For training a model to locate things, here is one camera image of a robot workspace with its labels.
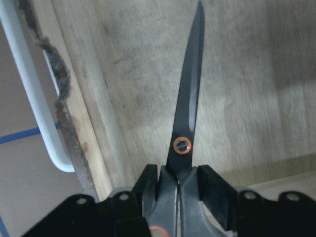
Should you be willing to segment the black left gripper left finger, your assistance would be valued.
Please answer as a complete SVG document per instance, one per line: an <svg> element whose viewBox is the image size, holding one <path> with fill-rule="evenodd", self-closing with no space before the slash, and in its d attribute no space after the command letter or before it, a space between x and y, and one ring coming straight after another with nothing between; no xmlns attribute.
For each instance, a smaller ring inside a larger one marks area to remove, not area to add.
<svg viewBox="0 0 316 237"><path fill-rule="evenodd" d="M144 168L132 191L136 195L138 201L142 201L145 195L156 198L156 186L158 183L158 166L148 164Z"/></svg>

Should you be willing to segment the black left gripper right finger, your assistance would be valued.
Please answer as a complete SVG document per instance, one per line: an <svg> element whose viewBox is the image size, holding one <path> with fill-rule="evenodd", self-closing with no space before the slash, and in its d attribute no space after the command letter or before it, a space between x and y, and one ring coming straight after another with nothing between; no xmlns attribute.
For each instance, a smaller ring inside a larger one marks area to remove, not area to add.
<svg viewBox="0 0 316 237"><path fill-rule="evenodd" d="M210 166L198 167L200 200L225 231L237 224L237 191Z"/></svg>

